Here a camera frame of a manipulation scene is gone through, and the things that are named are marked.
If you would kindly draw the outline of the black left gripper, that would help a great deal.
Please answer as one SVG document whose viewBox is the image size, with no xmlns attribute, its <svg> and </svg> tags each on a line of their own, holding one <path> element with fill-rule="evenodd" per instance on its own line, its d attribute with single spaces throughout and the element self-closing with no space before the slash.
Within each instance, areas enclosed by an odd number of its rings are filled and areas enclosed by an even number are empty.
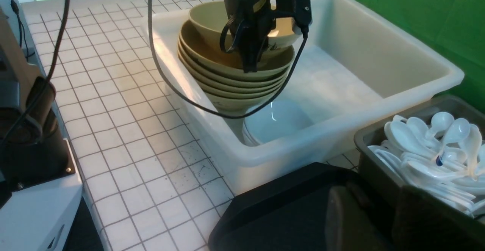
<svg viewBox="0 0 485 251">
<path fill-rule="evenodd" d="M 291 1 L 224 0 L 228 21 L 220 37 L 220 49 L 225 53 L 236 51 L 244 73 L 257 72 L 276 19 L 293 15 Z"/>
</svg>

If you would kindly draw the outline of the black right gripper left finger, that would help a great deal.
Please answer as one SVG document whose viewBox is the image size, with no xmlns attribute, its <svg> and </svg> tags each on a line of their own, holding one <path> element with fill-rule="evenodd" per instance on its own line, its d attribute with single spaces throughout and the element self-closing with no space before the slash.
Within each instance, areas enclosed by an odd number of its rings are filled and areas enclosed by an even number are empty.
<svg viewBox="0 0 485 251">
<path fill-rule="evenodd" d="M 371 220 L 374 205 L 358 189 L 331 187 L 325 216 L 328 251 L 393 251 L 390 240 Z"/>
</svg>

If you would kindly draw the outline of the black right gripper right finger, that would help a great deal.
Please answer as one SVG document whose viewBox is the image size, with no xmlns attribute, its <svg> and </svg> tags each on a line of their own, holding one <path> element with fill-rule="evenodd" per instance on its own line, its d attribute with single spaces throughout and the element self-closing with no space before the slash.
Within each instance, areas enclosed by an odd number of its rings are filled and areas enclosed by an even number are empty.
<svg viewBox="0 0 485 251">
<path fill-rule="evenodd" d="M 417 187 L 400 189 L 393 228 L 399 251 L 483 251 L 483 223 Z"/>
</svg>

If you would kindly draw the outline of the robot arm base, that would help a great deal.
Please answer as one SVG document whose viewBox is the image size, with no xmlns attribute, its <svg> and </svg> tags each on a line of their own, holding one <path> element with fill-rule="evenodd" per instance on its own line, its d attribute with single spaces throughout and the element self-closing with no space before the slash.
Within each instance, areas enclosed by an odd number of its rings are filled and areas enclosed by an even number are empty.
<svg viewBox="0 0 485 251">
<path fill-rule="evenodd" d="M 53 109 L 62 35 L 46 76 L 28 35 L 17 0 L 1 0 L 1 250 L 63 251 L 83 183 Z"/>
</svg>

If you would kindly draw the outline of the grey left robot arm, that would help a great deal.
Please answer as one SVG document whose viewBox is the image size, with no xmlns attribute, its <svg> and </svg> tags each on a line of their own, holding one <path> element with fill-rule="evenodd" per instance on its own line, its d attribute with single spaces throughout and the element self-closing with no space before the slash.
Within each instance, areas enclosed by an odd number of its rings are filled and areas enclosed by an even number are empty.
<svg viewBox="0 0 485 251">
<path fill-rule="evenodd" d="M 220 48 L 239 51 L 245 73 L 268 45 L 276 20 L 303 35 L 288 77 L 308 40 L 310 0 L 224 0 Z M 313 162 L 237 195 L 210 234 L 211 251 L 392 251 L 390 209 L 357 173 Z"/>
</svg>

